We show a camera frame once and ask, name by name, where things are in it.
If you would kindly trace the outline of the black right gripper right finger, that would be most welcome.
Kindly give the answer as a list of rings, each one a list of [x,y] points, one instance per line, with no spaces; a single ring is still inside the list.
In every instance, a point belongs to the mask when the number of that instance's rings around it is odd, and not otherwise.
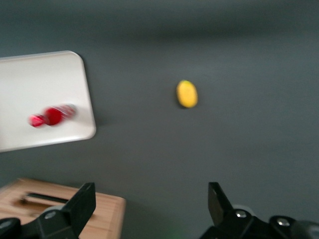
[[[217,182],[208,184],[208,209],[213,226],[202,239],[317,239],[319,224],[272,216],[264,222],[245,209],[236,209]]]

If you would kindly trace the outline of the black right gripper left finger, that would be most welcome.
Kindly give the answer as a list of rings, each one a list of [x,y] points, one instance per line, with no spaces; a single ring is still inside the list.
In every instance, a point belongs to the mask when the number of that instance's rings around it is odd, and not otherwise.
[[[63,206],[44,210],[33,221],[0,220],[2,239],[78,239],[96,208],[94,183],[85,183]]]

